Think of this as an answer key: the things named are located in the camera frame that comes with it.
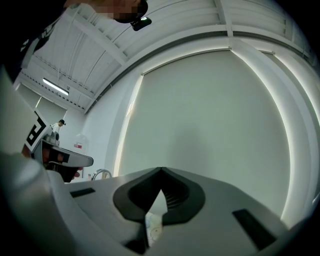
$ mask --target camera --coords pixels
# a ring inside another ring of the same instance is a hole
[[[139,31],[152,23],[150,18],[144,17],[147,10],[148,3],[146,0],[141,0],[137,7],[137,13],[126,13],[125,18],[116,19],[116,21],[123,24],[130,23],[134,31]]]
[[[150,25],[152,23],[152,20],[148,17],[143,17],[140,20],[131,22],[131,26],[134,31],[139,31],[140,29],[143,29],[144,27]]]

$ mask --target white roller blind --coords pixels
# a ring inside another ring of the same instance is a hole
[[[24,86],[22,83],[19,85],[17,92],[24,98],[26,103],[34,109],[41,98],[41,96]]]
[[[43,118],[51,125],[63,119],[67,111],[43,97],[36,108],[39,110]]]
[[[200,54],[144,76],[119,174],[158,166],[232,184],[281,216],[290,179],[286,130],[265,85],[235,54]]]

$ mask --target ceiling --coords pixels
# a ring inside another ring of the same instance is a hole
[[[148,0],[148,5],[146,16],[152,24],[138,32],[95,13],[89,5],[68,8],[17,80],[64,108],[87,113],[104,89],[136,61],[194,35],[260,35],[303,53],[310,62],[314,58],[298,26],[271,0]],[[50,89],[43,78],[69,95]]]

